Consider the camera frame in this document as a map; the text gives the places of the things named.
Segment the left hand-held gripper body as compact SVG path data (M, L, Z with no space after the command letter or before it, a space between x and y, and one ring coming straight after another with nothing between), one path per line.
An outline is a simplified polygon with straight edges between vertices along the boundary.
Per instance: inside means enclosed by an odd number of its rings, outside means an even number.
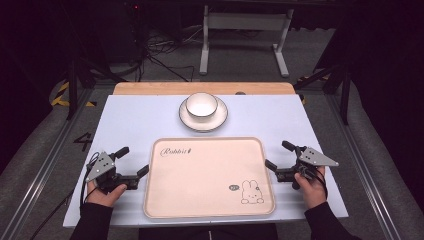
M116 172L114 153L101 152L93 163L87 166L88 175L85 182L93 182L103 193L110 193L121 184L128 190L137 190L139 178L137 175L124 176Z

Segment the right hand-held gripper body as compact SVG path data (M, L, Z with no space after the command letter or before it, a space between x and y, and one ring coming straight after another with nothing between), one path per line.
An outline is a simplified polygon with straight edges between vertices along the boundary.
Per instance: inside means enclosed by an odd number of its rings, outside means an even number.
M318 167L337 167L339 165L337 161L334 161L312 147L296 146L296 149L291 152L294 152L296 155L295 164L291 168L278 168L275 175L278 182L291 182L292 188L295 190L300 188L295 180L296 173L299 173L308 180L314 180L319 179Z

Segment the person's right hand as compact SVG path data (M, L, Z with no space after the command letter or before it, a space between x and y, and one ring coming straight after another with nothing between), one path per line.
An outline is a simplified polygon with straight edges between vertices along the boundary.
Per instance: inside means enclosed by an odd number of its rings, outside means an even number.
M295 174L295 179L303 191L303 199L307 209L312 209L327 201L325 187L322 182L325 180L325 168L317 168L319 179L308 180L299 173Z

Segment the person's left hand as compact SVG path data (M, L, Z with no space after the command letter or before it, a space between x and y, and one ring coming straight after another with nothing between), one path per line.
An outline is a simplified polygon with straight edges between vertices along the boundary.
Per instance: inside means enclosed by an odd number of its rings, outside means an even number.
M93 182L87 184L87 198L88 203L98 204L106 207L113 207L117 200L124 194L127 190L125 184L121 184L116 187L112 192L104 194L99 189L96 188L96 185Z

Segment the white table mat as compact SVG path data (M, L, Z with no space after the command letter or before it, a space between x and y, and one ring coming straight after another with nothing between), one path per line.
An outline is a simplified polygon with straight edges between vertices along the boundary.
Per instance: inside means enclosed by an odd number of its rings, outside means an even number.
M295 164L293 152L283 148L289 141L322 152L300 98L290 95L224 95L228 108L223 125L209 132L185 126L179 118L183 95L111 95L100 117L90 148L91 155L129 153L116 161L122 175L133 175L149 165L154 143L163 138L254 137L261 141L265 160L280 168ZM111 225L116 227L170 227L188 225L279 222L301 219L305 213L302 193L291 183L280 183L267 167L274 194L274 211L267 215L150 218L144 211L148 174L137 190L125 192L116 202Z

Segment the beige rabbit print tray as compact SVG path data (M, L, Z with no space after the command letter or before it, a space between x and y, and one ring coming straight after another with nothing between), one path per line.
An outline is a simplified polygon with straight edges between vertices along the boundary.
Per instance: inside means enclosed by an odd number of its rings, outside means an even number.
M274 208L259 139L163 138L154 143L144 201L148 217L267 215Z

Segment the black tripod stand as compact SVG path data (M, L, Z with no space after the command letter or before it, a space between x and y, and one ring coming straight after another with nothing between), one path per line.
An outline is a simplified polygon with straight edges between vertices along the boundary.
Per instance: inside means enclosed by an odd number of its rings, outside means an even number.
M84 88L93 88L96 84L91 69L105 75L108 79L113 80L116 83L125 82L125 79L112 73L106 68L102 68L100 65L89 61L83 57L73 57L68 64L67 80L69 82L69 110L67 119L71 120L78 110L78 93L77 93L77 82L80 82Z
M348 124L348 102L350 95L351 76L346 64L334 65L319 70L309 77L303 77L294 85L295 90L300 90L321 78L328 77L322 91L328 95L334 95L341 88L341 100L339 106L340 117L345 125Z

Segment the white plate with dark rim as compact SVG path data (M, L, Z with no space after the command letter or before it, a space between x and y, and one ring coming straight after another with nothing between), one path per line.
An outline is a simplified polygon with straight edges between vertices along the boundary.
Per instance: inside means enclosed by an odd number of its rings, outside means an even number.
M228 108L220 99L217 100L217 109L214 114L206 119L197 118L189 113L186 108L187 100L184 100L179 107L179 118L188 128L198 132L209 132L219 128L227 119Z

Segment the wooden table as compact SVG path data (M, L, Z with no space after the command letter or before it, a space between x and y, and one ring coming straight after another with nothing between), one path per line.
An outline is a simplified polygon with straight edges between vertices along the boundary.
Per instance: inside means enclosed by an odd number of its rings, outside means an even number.
M190 95L207 92L214 95L290 95L295 90L285 82L121 82L114 95Z

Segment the yellow black floor tape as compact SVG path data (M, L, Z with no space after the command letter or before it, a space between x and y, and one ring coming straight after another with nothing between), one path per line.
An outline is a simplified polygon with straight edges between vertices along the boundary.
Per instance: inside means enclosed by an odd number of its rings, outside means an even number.
M56 95L53 97L53 100L51 101L51 105L52 106L56 106L56 105L58 105L58 106L65 106L65 107L69 107L70 106L70 102L68 100L63 100L62 99L62 97L65 94L65 91L68 88L69 88L69 81L68 80L65 80L61 84L61 86L60 86L58 92L56 93Z

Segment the white bowl with dark rim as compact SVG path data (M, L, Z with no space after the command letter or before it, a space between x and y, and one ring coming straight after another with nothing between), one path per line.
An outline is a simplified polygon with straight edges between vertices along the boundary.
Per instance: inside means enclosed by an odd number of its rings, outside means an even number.
M186 110L194 117L209 117L217 110L216 98L205 92L194 93L186 99Z

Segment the black equipment with red light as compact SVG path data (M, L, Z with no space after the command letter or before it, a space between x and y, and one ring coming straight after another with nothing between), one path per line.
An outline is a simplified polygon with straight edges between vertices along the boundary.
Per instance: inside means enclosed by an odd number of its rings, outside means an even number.
M126 0L125 10L129 19L131 34L137 49L136 60L140 63L146 58L146 26L144 20L144 8L138 0Z

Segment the aluminium floor rail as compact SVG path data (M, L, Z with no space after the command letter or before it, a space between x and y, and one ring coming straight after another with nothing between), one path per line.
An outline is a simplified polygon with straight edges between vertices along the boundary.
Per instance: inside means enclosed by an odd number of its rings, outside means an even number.
M337 120L341 132L347 141L348 148L353 155L353 165L359 175L360 181L364 187L367 198L371 204L374 214L382 228L386 240L401 240L397 227L395 226L391 215L386 207L386 204L378 190L374 179L366 165L366 162L359 150L359 147L354 139L350 127L343 121L340 114L340 107L337 99L333 95L325 96L329 108Z
M0 240L67 240L63 226L71 191L94 138L109 92L84 90L72 119L68 109L55 106L0 174Z

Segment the white metal stand frame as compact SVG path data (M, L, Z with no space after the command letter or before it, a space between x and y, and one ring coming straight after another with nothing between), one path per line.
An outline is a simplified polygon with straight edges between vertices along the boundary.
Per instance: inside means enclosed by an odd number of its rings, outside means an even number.
M208 5L203 12L203 45L200 57L199 73L208 73L209 61L209 30L256 30L279 31L280 40L272 45L272 50L283 78L289 76L289 71L282 53L289 31L294 10L289 9L283 14L254 14L254 13L222 13L211 12Z

